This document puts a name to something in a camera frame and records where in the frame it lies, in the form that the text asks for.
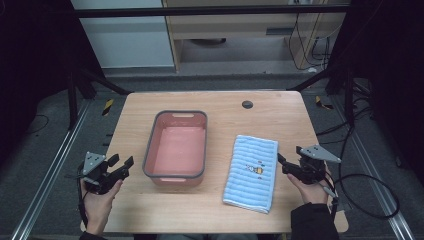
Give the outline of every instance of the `wooden table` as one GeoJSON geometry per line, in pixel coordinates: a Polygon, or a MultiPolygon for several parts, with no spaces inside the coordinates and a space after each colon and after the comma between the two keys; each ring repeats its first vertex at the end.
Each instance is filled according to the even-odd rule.
{"type": "MultiPolygon", "coordinates": [[[[126,100],[107,155],[134,157],[130,177],[116,196],[106,232],[281,233],[290,232],[290,211],[302,205],[298,190],[277,166],[272,208],[258,213],[222,202],[234,140],[238,134],[277,140],[279,152],[296,163],[296,146],[317,143],[298,92],[154,92],[126,100]],[[245,109],[242,102],[253,102],[245,109]],[[162,110],[202,110],[208,116],[206,169],[196,187],[163,187],[144,175],[142,162],[156,114],[162,110]]],[[[348,228],[343,212],[339,232],[348,228]]]]}

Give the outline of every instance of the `sleeve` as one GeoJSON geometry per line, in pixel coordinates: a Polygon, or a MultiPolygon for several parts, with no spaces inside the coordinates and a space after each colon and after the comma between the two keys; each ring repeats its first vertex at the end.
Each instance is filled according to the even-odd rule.
{"type": "Polygon", "coordinates": [[[307,203],[291,212],[292,240],[338,240],[327,205],[307,203]]]}
{"type": "Polygon", "coordinates": [[[93,235],[88,232],[83,232],[79,240],[106,240],[106,238],[102,238],[100,236],[93,235]]]}

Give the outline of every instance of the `folded towel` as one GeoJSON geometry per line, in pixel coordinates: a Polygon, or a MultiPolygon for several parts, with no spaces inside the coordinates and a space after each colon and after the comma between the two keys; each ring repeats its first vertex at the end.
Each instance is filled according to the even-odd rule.
{"type": "Polygon", "coordinates": [[[277,141],[238,135],[224,190],[224,203],[269,213],[277,152],[277,141]]]}

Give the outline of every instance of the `black cable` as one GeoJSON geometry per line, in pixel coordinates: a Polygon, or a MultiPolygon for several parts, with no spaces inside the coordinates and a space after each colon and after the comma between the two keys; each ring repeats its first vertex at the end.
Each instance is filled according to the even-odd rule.
{"type": "Polygon", "coordinates": [[[355,100],[353,101],[353,104],[356,104],[356,103],[357,103],[357,102],[359,102],[359,101],[366,101],[366,102],[368,102],[368,103],[369,103],[370,98],[368,98],[368,97],[360,97],[360,98],[357,98],[357,99],[355,99],[355,100]]]}
{"type": "Polygon", "coordinates": [[[317,54],[317,53],[315,53],[315,48],[317,46],[318,41],[320,41],[319,37],[315,38],[314,45],[312,45],[312,49],[311,49],[311,56],[312,56],[313,59],[315,59],[317,61],[322,61],[325,57],[328,58],[331,55],[331,54],[328,53],[328,49],[327,49],[327,46],[328,46],[329,43],[328,43],[328,40],[327,40],[327,43],[326,43],[326,46],[325,46],[326,49],[325,49],[324,53],[317,54]]]}
{"type": "Polygon", "coordinates": [[[324,145],[324,144],[332,144],[332,143],[341,143],[341,142],[343,142],[344,141],[344,139],[341,139],[341,140],[335,140],[335,141],[331,141],[331,142],[320,142],[319,144],[320,145],[324,145]]]}
{"type": "Polygon", "coordinates": [[[364,86],[362,86],[361,84],[357,83],[355,80],[353,80],[353,84],[355,85],[355,87],[358,89],[359,92],[361,92],[362,95],[370,97],[370,90],[366,89],[364,86]]]}
{"type": "Polygon", "coordinates": [[[327,37],[327,43],[325,44],[325,61],[324,61],[324,69],[327,68],[328,62],[330,61],[330,37],[327,37]]]}
{"type": "Polygon", "coordinates": [[[371,107],[366,107],[366,108],[362,109],[359,114],[355,115],[355,120],[360,120],[361,118],[366,116],[366,114],[363,114],[362,116],[360,116],[360,114],[365,113],[365,112],[371,112],[371,111],[372,111],[371,107]]]}
{"type": "MultiPolygon", "coordinates": [[[[77,176],[81,176],[81,171],[84,168],[84,162],[82,162],[77,169],[77,176]]],[[[82,196],[82,190],[81,190],[81,179],[77,177],[77,188],[78,188],[78,210],[81,216],[82,221],[84,222],[85,227],[87,227],[88,224],[88,218],[85,214],[85,204],[84,199],[85,196],[87,196],[88,191],[82,196]]]]}
{"type": "Polygon", "coordinates": [[[356,88],[354,88],[354,89],[353,89],[353,93],[356,93],[356,94],[355,94],[356,96],[357,96],[357,95],[361,95],[361,96],[364,96],[364,97],[370,97],[370,95],[369,95],[369,94],[364,93],[364,92],[362,92],[361,90],[356,89],[356,88]]]}
{"type": "Polygon", "coordinates": [[[297,31],[297,34],[299,36],[299,42],[300,42],[300,45],[301,45],[302,51],[303,51],[303,57],[310,64],[310,66],[307,67],[307,68],[299,68],[296,65],[296,63],[294,64],[294,66],[296,67],[297,70],[307,70],[307,69],[309,69],[311,67],[317,67],[317,66],[319,66],[319,64],[310,63],[309,60],[308,60],[308,58],[306,57],[306,51],[305,51],[305,48],[303,46],[302,38],[300,37],[300,32],[299,32],[299,28],[298,28],[298,25],[299,25],[298,22],[299,22],[299,13],[296,14],[296,21],[294,23],[292,34],[290,35],[290,38],[289,38],[289,51],[290,51],[290,54],[291,54],[292,58],[294,59],[294,55],[293,55],[293,52],[291,50],[291,39],[292,39],[292,36],[293,36],[294,32],[297,31]]]}
{"type": "Polygon", "coordinates": [[[31,131],[31,132],[26,132],[26,134],[33,134],[33,133],[37,133],[41,130],[43,130],[50,122],[50,119],[46,116],[46,115],[42,115],[42,114],[37,114],[35,115],[36,117],[44,117],[46,119],[46,122],[44,123],[43,126],[39,127],[38,129],[31,131]]]}
{"type": "MultiPolygon", "coordinates": [[[[348,130],[348,133],[345,137],[345,141],[343,142],[342,149],[341,149],[341,152],[340,152],[340,159],[343,158],[343,155],[344,155],[344,152],[345,152],[345,149],[346,149],[346,145],[347,145],[347,140],[348,140],[349,136],[352,134],[353,130],[354,130],[354,127],[350,127],[349,130],[348,130]]],[[[342,166],[341,164],[338,165],[339,179],[337,179],[334,182],[334,185],[336,185],[337,183],[340,184],[340,187],[341,187],[343,194],[345,195],[345,197],[349,200],[349,202],[352,205],[354,205],[357,209],[359,209],[363,213],[365,213],[365,214],[367,214],[371,217],[378,218],[378,219],[389,219],[389,218],[396,216],[396,214],[398,214],[398,212],[400,210],[399,198],[397,197],[395,192],[386,183],[384,183],[383,181],[381,181],[381,180],[379,180],[379,179],[377,179],[373,176],[370,176],[370,175],[367,175],[367,174],[362,174],[362,173],[353,173],[353,174],[348,174],[348,175],[342,176],[341,166],[342,166]],[[363,207],[361,207],[359,204],[357,204],[355,201],[353,201],[352,197],[347,193],[345,186],[343,185],[343,180],[350,178],[350,177],[367,177],[367,178],[370,178],[370,179],[380,183],[382,186],[384,186],[385,188],[387,188],[389,190],[390,194],[392,195],[393,199],[396,202],[396,209],[389,215],[378,215],[378,214],[375,214],[375,213],[372,213],[370,211],[365,210],[363,207]]]]}
{"type": "MultiPolygon", "coordinates": [[[[370,107],[366,107],[366,108],[364,108],[364,109],[362,109],[362,110],[358,111],[357,113],[355,113],[355,115],[354,115],[355,120],[358,120],[358,119],[357,119],[357,117],[358,117],[360,114],[362,114],[362,113],[363,113],[363,112],[365,112],[365,111],[369,111],[370,109],[371,109],[370,107]]],[[[345,125],[346,125],[346,124],[348,124],[348,123],[349,123],[348,121],[345,121],[345,122],[343,122],[343,123],[341,123],[341,124],[339,124],[339,125],[336,125],[336,126],[330,127],[330,128],[328,128],[328,129],[326,129],[326,130],[324,130],[324,131],[322,131],[322,132],[316,133],[316,136],[322,136],[322,135],[325,135],[325,134],[332,133],[332,132],[334,132],[334,131],[336,131],[336,130],[338,130],[338,129],[342,128],[343,126],[345,126],[345,125]]]]}
{"type": "Polygon", "coordinates": [[[329,172],[327,172],[327,171],[325,171],[325,174],[326,175],[328,175],[328,177],[331,179],[331,182],[333,183],[333,184],[331,184],[331,182],[326,178],[326,177],[324,177],[324,180],[325,180],[325,182],[327,183],[327,185],[330,187],[330,190],[331,190],[331,192],[332,192],[332,197],[333,197],[333,200],[331,201],[331,211],[330,211],[330,215],[331,215],[331,218],[333,219],[333,221],[334,221],[334,219],[336,218],[336,213],[337,213],[337,206],[339,205],[339,197],[337,196],[337,194],[336,194],[336,184],[334,183],[334,179],[333,179],[333,177],[331,176],[331,174],[329,173],[329,172]]]}

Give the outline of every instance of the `wire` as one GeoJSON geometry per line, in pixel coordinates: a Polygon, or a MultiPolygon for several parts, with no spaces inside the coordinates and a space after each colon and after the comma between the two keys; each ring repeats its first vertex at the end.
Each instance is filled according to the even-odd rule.
{"type": "Polygon", "coordinates": [[[367,101],[369,103],[370,99],[368,97],[357,98],[353,101],[353,104],[356,104],[359,101],[367,101]]]}
{"type": "MultiPolygon", "coordinates": [[[[77,168],[77,176],[82,175],[82,169],[84,168],[84,161],[81,162],[81,164],[77,168]]],[[[88,218],[85,214],[85,196],[87,196],[88,191],[82,196],[82,189],[81,189],[81,179],[77,179],[77,188],[78,188],[78,210],[79,214],[81,216],[82,221],[84,222],[85,227],[87,227],[88,224],[88,218]]]]}
{"type": "Polygon", "coordinates": [[[34,130],[34,131],[31,131],[31,132],[26,132],[26,134],[33,134],[33,133],[37,133],[37,132],[39,132],[39,131],[43,130],[43,129],[47,126],[47,124],[49,124],[49,122],[50,122],[49,117],[47,117],[46,115],[41,115],[41,114],[39,114],[39,115],[35,115],[35,116],[36,116],[36,117],[44,117],[44,118],[46,119],[46,122],[44,123],[44,125],[43,125],[42,127],[38,128],[38,129],[36,129],[36,130],[34,130]]]}
{"type": "Polygon", "coordinates": [[[361,110],[361,112],[360,112],[359,114],[355,115],[355,120],[360,120],[360,119],[362,119],[363,117],[365,117],[365,116],[366,116],[366,114],[363,114],[362,116],[360,116],[360,115],[361,115],[362,113],[370,112],[370,111],[372,111],[372,108],[371,108],[371,107],[366,107],[366,108],[362,109],[362,110],[361,110]]]}
{"type": "MultiPolygon", "coordinates": [[[[362,109],[362,110],[360,110],[360,111],[358,111],[357,113],[355,113],[355,115],[354,115],[354,117],[355,117],[355,120],[359,120],[360,118],[357,118],[359,115],[361,115],[362,113],[364,113],[364,112],[366,112],[366,111],[369,111],[369,110],[371,110],[371,108],[370,107],[366,107],[366,108],[364,108],[364,109],[362,109]]],[[[345,122],[343,122],[343,123],[341,123],[341,124],[339,124],[339,125],[336,125],[336,126],[334,126],[334,127],[330,127],[330,128],[328,128],[328,129],[326,129],[326,130],[324,130],[324,131],[322,131],[322,132],[319,132],[319,133],[316,133],[316,136],[322,136],[322,135],[326,135],[326,134],[329,134],[329,133],[332,133],[332,132],[334,132],[334,131],[336,131],[336,130],[338,130],[338,129],[340,129],[340,128],[342,128],[343,126],[345,126],[346,124],[348,124],[349,122],[348,121],[345,121],[345,122]]]]}
{"type": "Polygon", "coordinates": [[[330,34],[328,34],[326,37],[322,37],[321,40],[322,39],[325,39],[325,38],[330,38],[331,36],[333,36],[333,34],[336,33],[342,27],[342,25],[343,25],[343,23],[340,24],[336,29],[334,29],[333,32],[331,32],[330,34]]]}
{"type": "Polygon", "coordinates": [[[297,70],[307,70],[307,69],[309,69],[309,68],[311,68],[311,67],[317,67],[317,66],[320,66],[319,64],[315,64],[315,63],[311,63],[311,62],[309,62],[309,60],[308,60],[308,58],[307,58],[307,56],[306,56],[305,47],[303,46],[303,42],[302,42],[302,39],[301,39],[301,36],[300,36],[300,32],[299,32],[299,28],[298,28],[298,22],[299,22],[299,13],[297,13],[297,14],[296,14],[296,21],[295,21],[295,23],[294,23],[293,32],[292,32],[292,34],[290,35],[290,38],[289,38],[289,51],[290,51],[290,54],[291,54],[292,58],[294,59],[294,55],[293,55],[293,52],[292,52],[292,50],[291,50],[291,39],[292,39],[292,36],[293,36],[294,32],[297,30],[297,35],[299,36],[300,46],[302,47],[303,57],[304,57],[304,59],[305,59],[305,60],[306,60],[306,61],[310,64],[310,66],[309,66],[309,67],[307,67],[307,68],[299,68],[299,67],[296,65],[296,63],[295,63],[295,64],[294,64],[294,65],[295,65],[295,67],[297,68],[297,70]]]}
{"type": "Polygon", "coordinates": [[[361,84],[357,83],[355,80],[353,81],[355,84],[355,87],[358,89],[358,91],[361,92],[362,95],[370,96],[371,92],[366,87],[362,86],[361,84]]]}
{"type": "Polygon", "coordinates": [[[327,51],[327,47],[329,45],[329,41],[327,41],[327,43],[326,43],[326,46],[325,46],[326,50],[325,50],[325,52],[323,54],[322,53],[321,54],[315,53],[315,48],[317,47],[317,43],[318,43],[319,40],[320,40],[319,37],[315,38],[314,45],[312,45],[312,49],[311,49],[311,56],[312,56],[313,59],[318,60],[318,61],[321,61],[323,58],[329,57],[331,54],[328,53],[328,51],[327,51]]]}
{"type": "MultiPolygon", "coordinates": [[[[343,141],[343,145],[342,145],[341,152],[340,152],[340,159],[343,159],[343,155],[344,155],[344,152],[346,150],[346,145],[347,145],[348,139],[352,135],[353,131],[354,131],[354,127],[350,126],[349,127],[349,130],[348,130],[348,132],[346,134],[346,137],[344,138],[344,141],[343,141]]],[[[396,216],[396,214],[398,214],[398,212],[400,211],[400,201],[399,201],[399,198],[397,197],[397,195],[395,194],[395,192],[386,183],[384,183],[383,181],[381,181],[378,178],[375,178],[375,177],[370,176],[370,175],[367,175],[367,174],[362,174],[362,173],[353,173],[353,174],[347,174],[345,176],[342,176],[341,166],[342,166],[342,164],[340,163],[338,165],[338,175],[339,175],[339,178],[336,181],[333,181],[333,183],[334,183],[334,186],[336,184],[339,184],[340,185],[340,188],[341,188],[343,194],[345,195],[345,197],[348,199],[348,201],[352,205],[354,205],[357,209],[359,209],[363,213],[365,213],[365,214],[367,214],[367,215],[369,215],[371,217],[378,218],[378,219],[389,219],[389,218],[392,218],[392,217],[396,216]],[[382,186],[384,186],[390,192],[390,194],[392,195],[393,199],[396,202],[396,208],[395,208],[395,210],[392,213],[390,213],[389,215],[378,215],[378,214],[372,213],[372,212],[370,212],[368,210],[365,210],[365,208],[363,208],[362,206],[360,206],[359,204],[357,204],[353,200],[353,198],[348,194],[345,186],[343,185],[343,180],[346,180],[347,178],[352,178],[352,177],[366,177],[366,178],[370,178],[370,179],[378,182],[382,186]]]]}
{"type": "Polygon", "coordinates": [[[341,142],[343,142],[344,141],[344,139],[341,139],[341,140],[335,140],[335,141],[331,141],[331,142],[320,142],[319,144],[320,145],[324,145],[324,144],[332,144],[332,143],[341,143],[341,142]]]}

